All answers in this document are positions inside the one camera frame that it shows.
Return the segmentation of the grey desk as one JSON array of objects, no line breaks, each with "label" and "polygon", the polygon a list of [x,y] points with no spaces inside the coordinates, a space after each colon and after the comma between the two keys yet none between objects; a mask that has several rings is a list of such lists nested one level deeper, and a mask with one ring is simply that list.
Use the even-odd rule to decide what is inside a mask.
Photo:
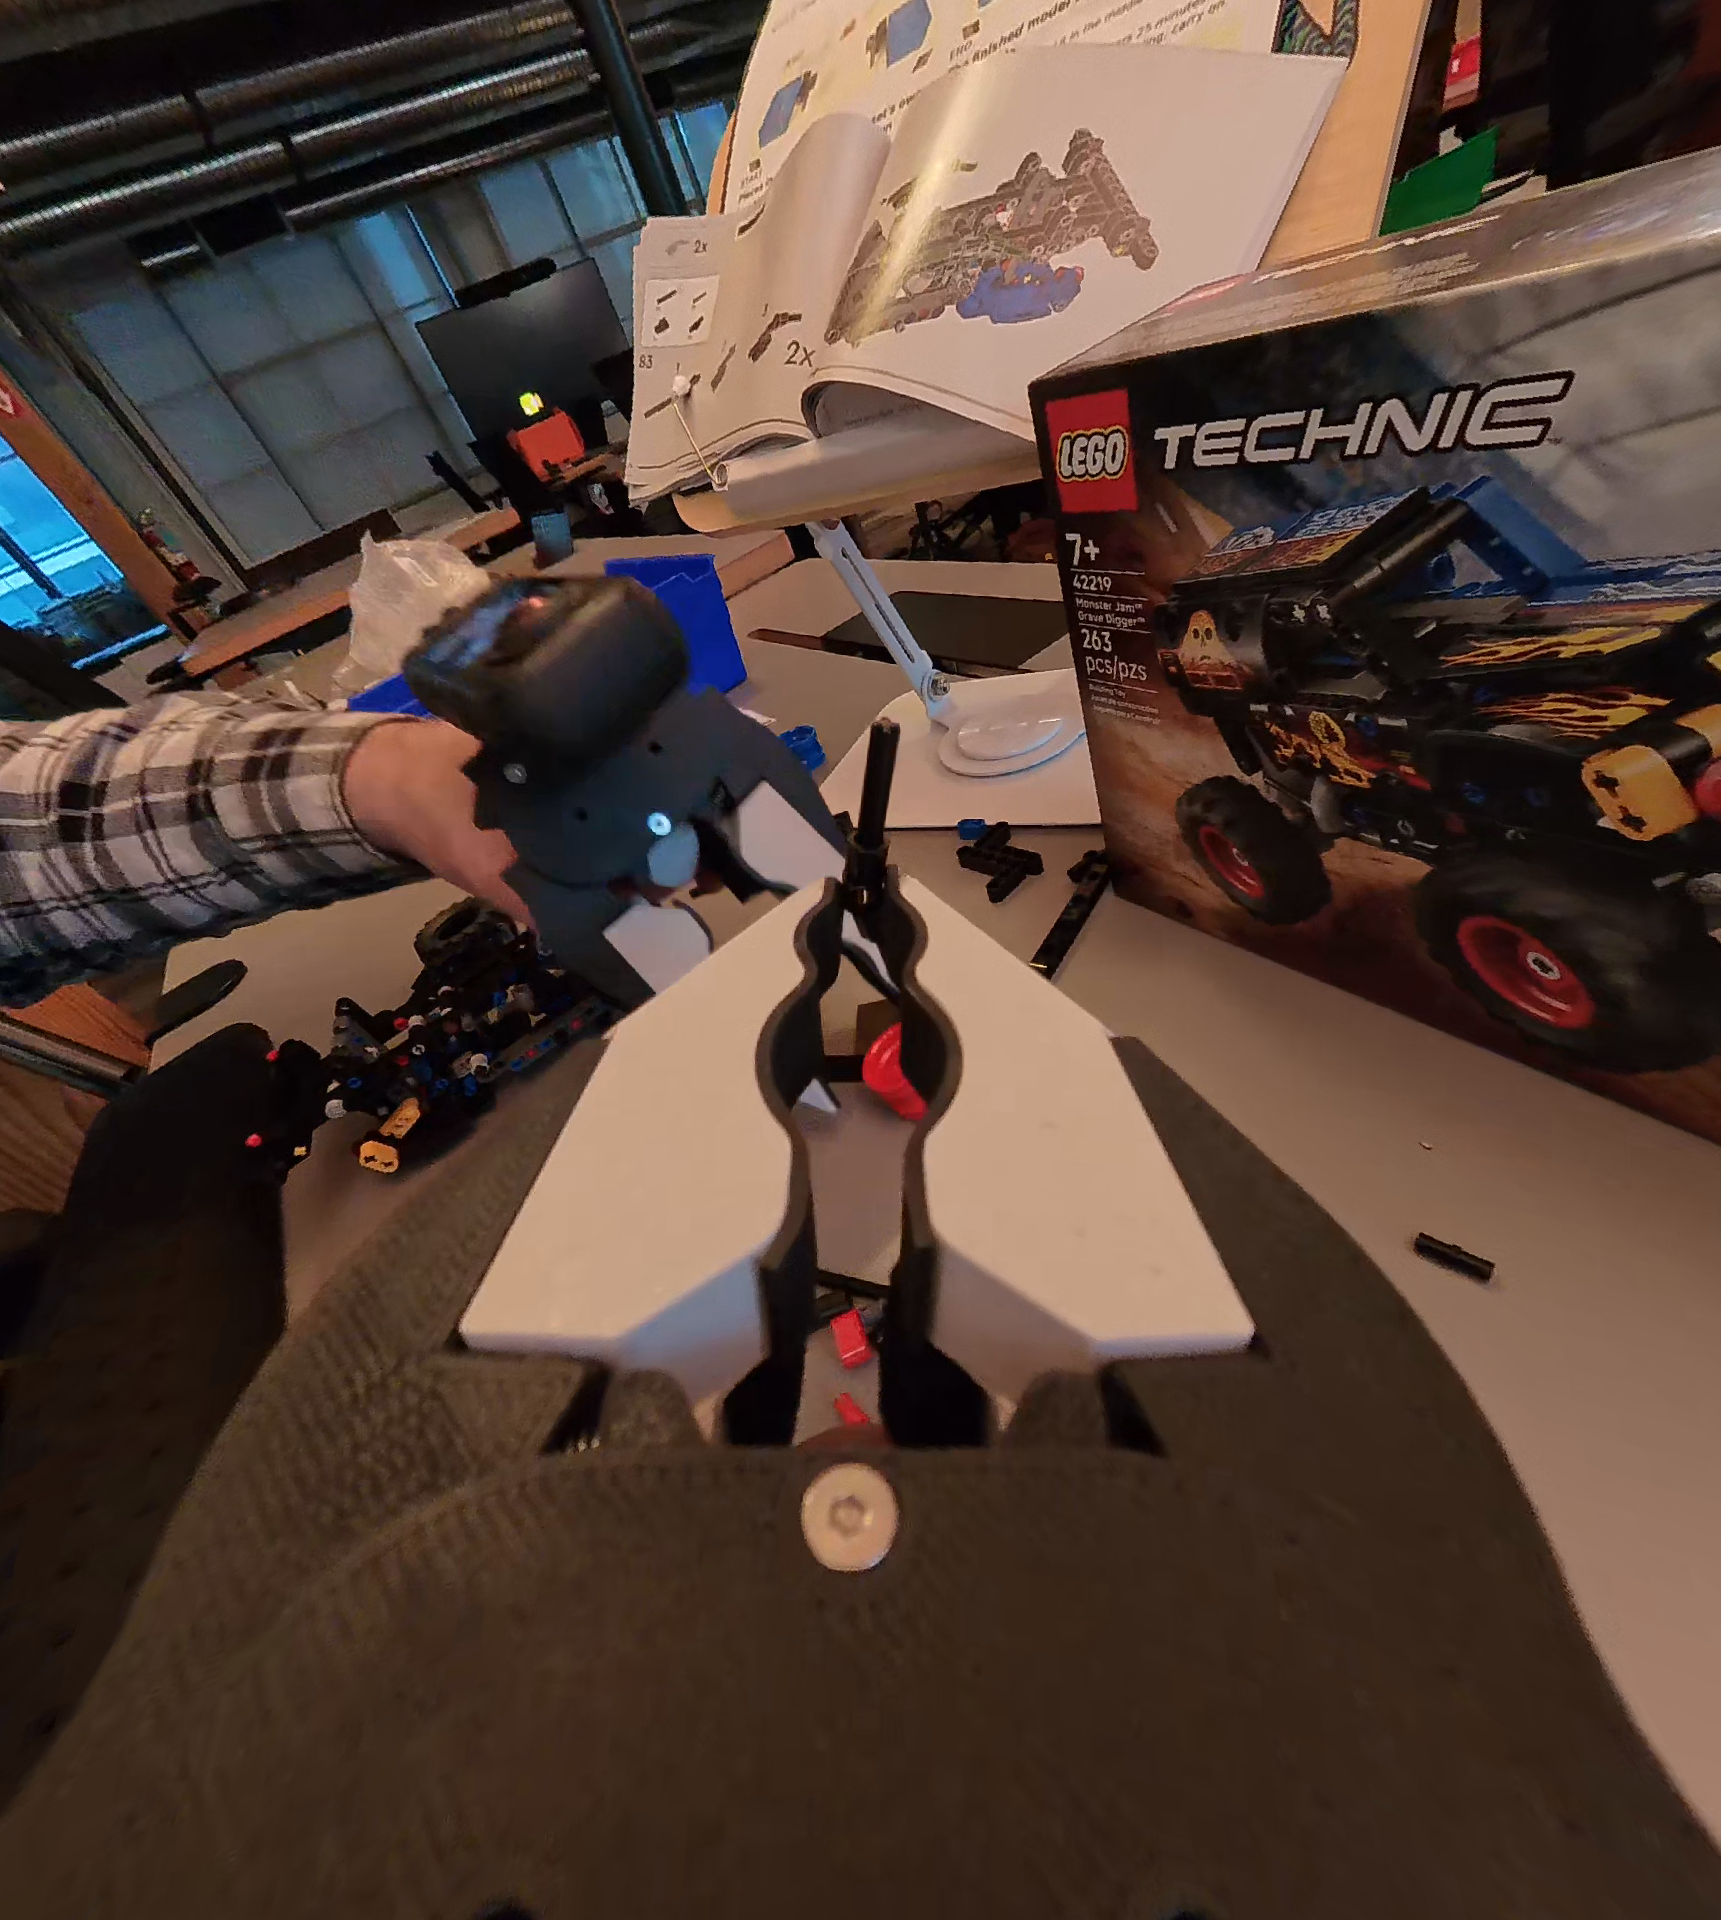
[{"label": "grey desk", "polygon": [[[1114,897],[1058,984],[1402,1289],[1721,1847],[1721,1149]],[[1496,1260],[1494,1285],[1418,1235]]]}]

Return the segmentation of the toy truck chassis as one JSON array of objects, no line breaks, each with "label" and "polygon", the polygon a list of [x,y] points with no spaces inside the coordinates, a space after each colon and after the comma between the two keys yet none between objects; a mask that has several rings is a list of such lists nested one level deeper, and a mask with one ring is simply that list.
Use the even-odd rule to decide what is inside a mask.
[{"label": "toy truck chassis", "polygon": [[286,1178],[329,1123],[364,1123],[355,1163],[376,1178],[433,1165],[487,1117],[503,1087],[601,1037],[622,1011],[567,973],[535,935],[484,964],[423,971],[371,1013],[337,1001],[333,1045],[266,1054],[273,1110],[245,1138],[249,1167]]}]

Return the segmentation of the black wall screen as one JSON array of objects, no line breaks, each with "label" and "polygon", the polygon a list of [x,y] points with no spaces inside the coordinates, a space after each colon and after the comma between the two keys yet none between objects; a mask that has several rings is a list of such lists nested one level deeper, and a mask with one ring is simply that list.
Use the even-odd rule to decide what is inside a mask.
[{"label": "black wall screen", "polygon": [[602,447],[606,414],[632,414],[630,334],[590,258],[415,327],[478,442],[559,413]]}]

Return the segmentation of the black rod with connector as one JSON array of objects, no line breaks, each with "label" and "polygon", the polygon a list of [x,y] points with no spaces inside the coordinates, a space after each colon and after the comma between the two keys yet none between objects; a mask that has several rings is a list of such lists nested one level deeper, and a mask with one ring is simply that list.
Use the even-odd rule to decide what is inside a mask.
[{"label": "black rod with connector", "polygon": [[924,924],[890,861],[887,814],[900,730],[875,721],[858,817],[845,841],[845,864],[829,879],[799,924],[805,984],[822,1001],[843,971],[855,973],[892,1007],[905,1007],[917,982]]}]

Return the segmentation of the monster truck toy box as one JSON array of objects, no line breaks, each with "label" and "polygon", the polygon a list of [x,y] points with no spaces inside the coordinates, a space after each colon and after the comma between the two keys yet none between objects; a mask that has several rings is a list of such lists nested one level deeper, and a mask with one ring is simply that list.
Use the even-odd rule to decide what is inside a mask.
[{"label": "monster truck toy box", "polygon": [[1721,1146],[1721,149],[1031,401],[1117,890]]}]

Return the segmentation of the black L-shaped beam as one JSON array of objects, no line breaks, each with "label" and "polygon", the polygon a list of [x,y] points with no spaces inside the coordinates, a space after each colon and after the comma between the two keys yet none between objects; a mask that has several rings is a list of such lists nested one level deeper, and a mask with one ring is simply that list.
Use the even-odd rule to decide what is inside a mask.
[{"label": "black L-shaped beam", "polygon": [[957,861],[964,873],[982,881],[991,905],[1005,905],[1044,873],[1043,857],[1021,845],[1009,823],[988,823],[988,832],[978,842],[958,842]]}]

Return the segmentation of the green flat board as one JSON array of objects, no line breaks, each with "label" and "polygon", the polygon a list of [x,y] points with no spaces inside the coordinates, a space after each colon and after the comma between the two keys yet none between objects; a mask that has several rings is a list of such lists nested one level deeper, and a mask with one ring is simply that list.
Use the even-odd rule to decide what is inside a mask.
[{"label": "green flat board", "polygon": [[1489,127],[1397,178],[1388,194],[1380,234],[1393,237],[1456,221],[1483,205],[1496,176],[1497,131]]}]

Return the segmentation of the black metal column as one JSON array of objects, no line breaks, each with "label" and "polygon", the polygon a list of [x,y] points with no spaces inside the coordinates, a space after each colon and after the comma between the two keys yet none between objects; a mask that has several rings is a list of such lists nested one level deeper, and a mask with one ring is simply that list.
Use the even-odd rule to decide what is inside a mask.
[{"label": "black metal column", "polygon": [[663,138],[647,80],[632,57],[632,42],[618,4],[568,2],[580,29],[587,57],[606,99],[615,133],[629,161],[632,182],[648,216],[686,216],[686,196]]}]

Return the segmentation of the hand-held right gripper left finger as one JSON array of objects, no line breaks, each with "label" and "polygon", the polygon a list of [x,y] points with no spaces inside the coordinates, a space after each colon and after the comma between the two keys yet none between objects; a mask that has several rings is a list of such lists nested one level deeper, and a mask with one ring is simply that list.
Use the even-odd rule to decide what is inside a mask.
[{"label": "hand-held right gripper left finger", "polygon": [[731,1443],[791,1443],[819,1254],[822,893],[783,898],[621,1020],[459,1321],[464,1349],[664,1375]]}]

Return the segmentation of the person's left hand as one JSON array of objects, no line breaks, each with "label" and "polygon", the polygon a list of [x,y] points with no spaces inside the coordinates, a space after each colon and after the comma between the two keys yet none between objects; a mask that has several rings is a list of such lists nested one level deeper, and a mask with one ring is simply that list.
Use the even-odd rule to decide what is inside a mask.
[{"label": "person's left hand", "polygon": [[532,912],[508,879],[516,864],[513,842],[478,821],[469,775],[478,749],[437,718],[391,718],[366,732],[346,761],[345,808],[378,853],[532,930]]}]

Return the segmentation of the crumpled clear plastic bag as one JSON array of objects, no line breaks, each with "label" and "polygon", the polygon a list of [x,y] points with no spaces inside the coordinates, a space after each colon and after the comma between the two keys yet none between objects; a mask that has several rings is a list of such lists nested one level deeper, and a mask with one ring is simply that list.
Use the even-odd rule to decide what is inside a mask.
[{"label": "crumpled clear plastic bag", "polygon": [[449,540],[364,534],[346,595],[346,654],[333,689],[353,699],[392,678],[424,633],[492,586],[488,572]]}]

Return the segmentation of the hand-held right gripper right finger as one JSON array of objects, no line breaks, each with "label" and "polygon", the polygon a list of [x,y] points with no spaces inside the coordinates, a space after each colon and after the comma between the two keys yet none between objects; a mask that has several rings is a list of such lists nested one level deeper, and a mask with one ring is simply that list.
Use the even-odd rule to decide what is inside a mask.
[{"label": "hand-held right gripper right finger", "polygon": [[896,1260],[896,1433],[982,1436],[1048,1376],[1230,1357],[1258,1325],[1114,1037],[896,881],[900,1070],[921,1099]]}]

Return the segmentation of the person's left forearm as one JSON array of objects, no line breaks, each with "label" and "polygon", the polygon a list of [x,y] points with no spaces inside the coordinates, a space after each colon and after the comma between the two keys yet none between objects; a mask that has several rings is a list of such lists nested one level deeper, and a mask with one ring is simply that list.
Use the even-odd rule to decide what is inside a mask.
[{"label": "person's left forearm", "polygon": [[345,790],[408,727],[193,694],[0,723],[0,1009],[424,877]]}]

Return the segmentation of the long black beam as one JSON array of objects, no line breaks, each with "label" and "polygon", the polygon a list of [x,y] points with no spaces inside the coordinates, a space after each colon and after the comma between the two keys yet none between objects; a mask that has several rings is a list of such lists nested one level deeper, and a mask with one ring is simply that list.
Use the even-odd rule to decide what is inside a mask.
[{"label": "long black beam", "polygon": [[1112,885],[1111,854],[1103,848],[1089,848],[1066,868],[1066,881],[1071,886],[1069,898],[1031,958],[1032,973],[1047,982],[1056,980],[1065,971],[1071,951],[1109,893]]}]

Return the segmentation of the red wheel rim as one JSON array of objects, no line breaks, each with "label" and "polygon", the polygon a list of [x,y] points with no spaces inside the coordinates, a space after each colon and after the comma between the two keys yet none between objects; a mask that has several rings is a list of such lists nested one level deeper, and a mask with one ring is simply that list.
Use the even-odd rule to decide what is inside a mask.
[{"label": "red wheel rim", "polygon": [[863,1054],[863,1084],[898,1120],[917,1125],[926,1112],[926,1101],[911,1080],[902,1060],[905,1025],[889,1025]]}]

